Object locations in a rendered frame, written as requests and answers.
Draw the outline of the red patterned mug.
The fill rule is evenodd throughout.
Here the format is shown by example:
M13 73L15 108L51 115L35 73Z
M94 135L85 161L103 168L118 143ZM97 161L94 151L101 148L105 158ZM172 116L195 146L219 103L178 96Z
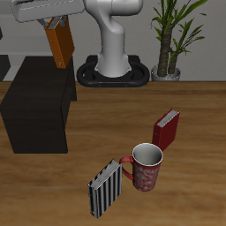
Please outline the red patterned mug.
M131 179L134 187L141 192L149 192L154 189L163 159L162 150L150 143L138 144L131 156L124 156L119 163L130 162L132 173L125 169L122 172Z

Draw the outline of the dark wooden cabinet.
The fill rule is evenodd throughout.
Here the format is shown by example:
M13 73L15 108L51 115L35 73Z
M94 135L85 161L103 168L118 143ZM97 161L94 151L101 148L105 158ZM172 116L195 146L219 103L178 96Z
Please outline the dark wooden cabinet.
M77 99L73 61L58 69L51 56L28 56L0 103L15 154L66 154L70 103Z

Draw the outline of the black white striped book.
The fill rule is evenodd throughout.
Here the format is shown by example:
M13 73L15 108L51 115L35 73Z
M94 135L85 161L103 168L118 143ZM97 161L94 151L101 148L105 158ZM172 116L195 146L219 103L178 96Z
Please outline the black white striped book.
M87 186L90 213L99 219L122 192L122 165L112 159Z

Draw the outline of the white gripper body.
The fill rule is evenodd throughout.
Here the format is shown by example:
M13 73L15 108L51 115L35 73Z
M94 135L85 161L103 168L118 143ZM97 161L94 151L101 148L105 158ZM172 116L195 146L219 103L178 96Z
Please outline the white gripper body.
M81 13L83 0L11 0L11 9L18 22L48 19Z

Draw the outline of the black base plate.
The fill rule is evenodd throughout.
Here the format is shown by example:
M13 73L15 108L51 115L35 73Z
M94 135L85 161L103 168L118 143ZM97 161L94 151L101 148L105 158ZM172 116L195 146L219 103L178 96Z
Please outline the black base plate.
M131 70L124 76L108 78L94 68L97 65L97 55L91 55L77 70L77 80L84 87L142 87L150 78L148 68L142 64L136 55L128 56Z

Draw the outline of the orange book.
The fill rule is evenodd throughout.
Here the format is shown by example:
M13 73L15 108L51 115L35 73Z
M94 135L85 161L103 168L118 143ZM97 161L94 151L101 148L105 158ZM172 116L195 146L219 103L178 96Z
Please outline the orange book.
M60 27L58 21L61 17L63 16L52 18L46 26L45 32L49 40L49 46L56 63L56 67L65 69L75 48L68 17L65 21L66 27Z

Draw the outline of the red book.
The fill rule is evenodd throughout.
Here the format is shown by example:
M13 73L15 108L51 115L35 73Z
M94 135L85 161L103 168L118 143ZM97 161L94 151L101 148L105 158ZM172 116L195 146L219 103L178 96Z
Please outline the red book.
M180 113L170 109L154 123L152 143L164 151L175 139Z

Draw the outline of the green pot plant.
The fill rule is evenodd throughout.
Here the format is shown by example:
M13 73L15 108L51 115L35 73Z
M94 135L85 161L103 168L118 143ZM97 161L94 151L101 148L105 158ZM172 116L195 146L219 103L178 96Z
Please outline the green pot plant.
M180 21L206 2L207 0L197 0L191 4L191 0L188 0L181 9L178 9L176 8L177 0L161 0L162 11L154 8L158 16L152 19L152 23L156 21L160 26L156 27L155 31L161 47L158 65L151 70L152 81L179 81L181 71L176 67L178 56L189 53L186 48L190 44L204 39L204 36L199 36L202 25L188 34L193 19L183 25Z

